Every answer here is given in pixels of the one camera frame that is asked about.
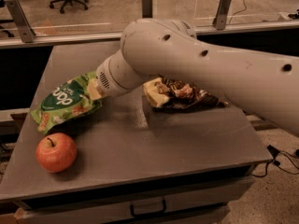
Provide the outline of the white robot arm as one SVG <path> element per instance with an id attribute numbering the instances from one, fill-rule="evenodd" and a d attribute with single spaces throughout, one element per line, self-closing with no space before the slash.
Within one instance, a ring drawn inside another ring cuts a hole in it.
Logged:
<path id="1" fill-rule="evenodd" d="M 200 41 L 183 21 L 140 19 L 96 69 L 95 88 L 121 96 L 159 76 L 183 80 L 299 135 L 299 58 Z"/>

